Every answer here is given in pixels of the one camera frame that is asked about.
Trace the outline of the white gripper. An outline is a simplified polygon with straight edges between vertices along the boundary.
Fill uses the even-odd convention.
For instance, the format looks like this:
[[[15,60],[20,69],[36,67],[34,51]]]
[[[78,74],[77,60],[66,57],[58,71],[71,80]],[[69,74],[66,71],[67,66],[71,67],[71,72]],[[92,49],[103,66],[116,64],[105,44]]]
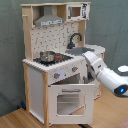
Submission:
[[[83,53],[83,56],[85,57],[88,68],[93,75],[97,75],[106,66],[101,58],[90,51]]]

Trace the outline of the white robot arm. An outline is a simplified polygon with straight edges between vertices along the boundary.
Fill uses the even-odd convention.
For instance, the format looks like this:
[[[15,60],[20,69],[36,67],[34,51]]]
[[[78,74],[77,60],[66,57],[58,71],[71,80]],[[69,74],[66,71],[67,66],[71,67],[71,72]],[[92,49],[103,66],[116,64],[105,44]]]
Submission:
[[[94,53],[83,53],[89,72],[117,97],[128,97],[128,76],[120,76],[107,67],[104,61]]]

